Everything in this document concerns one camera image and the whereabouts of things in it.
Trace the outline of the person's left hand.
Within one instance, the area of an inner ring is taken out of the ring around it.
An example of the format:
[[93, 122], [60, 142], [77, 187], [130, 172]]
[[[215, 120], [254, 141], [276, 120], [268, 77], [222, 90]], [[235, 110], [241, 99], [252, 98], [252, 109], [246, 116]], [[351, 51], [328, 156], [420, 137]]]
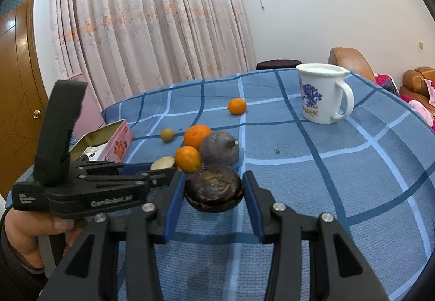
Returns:
[[65, 257], [86, 226], [86, 220], [61, 219], [50, 213], [27, 212], [11, 209], [4, 218], [7, 240], [14, 254], [27, 267], [42, 269], [44, 263], [37, 237], [65, 234]]

